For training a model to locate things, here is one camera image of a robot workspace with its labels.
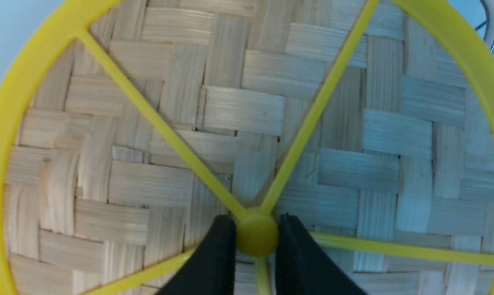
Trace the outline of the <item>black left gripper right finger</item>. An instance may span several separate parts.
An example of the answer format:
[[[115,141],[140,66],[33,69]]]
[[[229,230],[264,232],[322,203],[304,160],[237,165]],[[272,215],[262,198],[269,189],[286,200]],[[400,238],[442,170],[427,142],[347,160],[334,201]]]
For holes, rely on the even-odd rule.
[[[278,295],[365,295],[314,241],[297,216],[279,217],[275,286]]]

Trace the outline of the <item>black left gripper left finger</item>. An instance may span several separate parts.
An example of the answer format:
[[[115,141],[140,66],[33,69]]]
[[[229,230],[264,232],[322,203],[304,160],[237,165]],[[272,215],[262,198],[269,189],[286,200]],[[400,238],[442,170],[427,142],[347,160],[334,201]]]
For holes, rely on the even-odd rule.
[[[157,294],[232,295],[235,259],[235,222],[219,215],[191,257]]]

